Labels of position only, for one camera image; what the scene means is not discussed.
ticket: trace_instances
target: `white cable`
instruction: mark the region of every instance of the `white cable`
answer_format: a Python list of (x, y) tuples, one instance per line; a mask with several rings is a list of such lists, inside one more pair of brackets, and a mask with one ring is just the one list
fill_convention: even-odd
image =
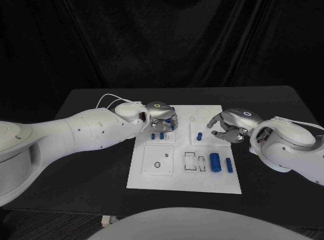
[(128, 103), (135, 103), (135, 102), (132, 102), (131, 100), (121, 98), (121, 97), (116, 96), (115, 94), (108, 93), (108, 94), (105, 94), (105, 95), (102, 96), (96, 108), (99, 108), (100, 101), (102, 101), (102, 99), (103, 99), (108, 95), (118, 97), (119, 99), (122, 99), (122, 100), (126, 101)]
[(119, 98), (119, 99), (116, 99), (112, 103), (111, 103), (111, 105), (108, 106), (108, 109), (111, 108), (111, 106), (113, 105), (113, 103), (116, 102), (116, 101), (121, 101), (122, 99)]
[(303, 121), (294, 121), (294, 120), (291, 120), (291, 119), (289, 119), (289, 118), (284, 118), (284, 117), (283, 117), (283, 119), (286, 119), (286, 120), (289, 120), (289, 121), (291, 121), (291, 122), (294, 122), (294, 123), (309, 125), (309, 126), (312, 126), (312, 127), (315, 127), (315, 128), (319, 128), (319, 129), (322, 129), (322, 130), (324, 131), (324, 127), (320, 126), (320, 125), (317, 125), (317, 124), (313, 124), (313, 123), (309, 123), (309, 122), (303, 122)]

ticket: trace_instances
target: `black surface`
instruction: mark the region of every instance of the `black surface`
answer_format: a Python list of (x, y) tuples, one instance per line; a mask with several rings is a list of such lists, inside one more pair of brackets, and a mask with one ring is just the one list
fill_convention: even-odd
[[(289, 86), (79, 89), (71, 92), (57, 118), (95, 108), (105, 93), (144, 103), (160, 100), (171, 105), (245, 108), (264, 119), (281, 116), (316, 123)], [(112, 98), (105, 99), (100, 107), (112, 101)], [(115, 216), (129, 216), (157, 208), (194, 207), (235, 212), (284, 226), (324, 228), (324, 187), (294, 171), (274, 171), (249, 153), (249, 140), (232, 145), (242, 195), (128, 189), (134, 144), (135, 139), (131, 139), (105, 150), (76, 153), (60, 159), (5, 207)]]

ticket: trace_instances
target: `gray floor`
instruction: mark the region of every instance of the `gray floor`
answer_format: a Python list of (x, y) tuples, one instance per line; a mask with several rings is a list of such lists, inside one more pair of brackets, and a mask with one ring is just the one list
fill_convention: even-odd
[[(102, 216), (53, 212), (12, 211), (3, 220), (8, 240), (86, 240), (102, 229)], [(315, 240), (324, 240), (324, 229), (290, 227)]]

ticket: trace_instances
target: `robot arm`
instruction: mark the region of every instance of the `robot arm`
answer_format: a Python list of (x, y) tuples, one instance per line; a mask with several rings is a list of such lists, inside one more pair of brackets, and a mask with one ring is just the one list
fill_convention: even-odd
[(290, 120), (275, 117), (264, 121), (245, 109), (229, 109), (215, 116), (209, 128), (220, 121), (226, 132), (213, 135), (239, 143), (251, 137), (251, 152), (277, 171), (297, 171), (309, 180), (324, 185), (324, 135), (313, 136)]
[(135, 138), (148, 126), (154, 127), (154, 121), (163, 121), (158, 117), (176, 117), (171, 107), (161, 105), (170, 108), (168, 114), (158, 114), (158, 109), (152, 111), (148, 105), (126, 102), (115, 112), (90, 109), (38, 124), (0, 121), (0, 206), (22, 194), (57, 159), (113, 146)]

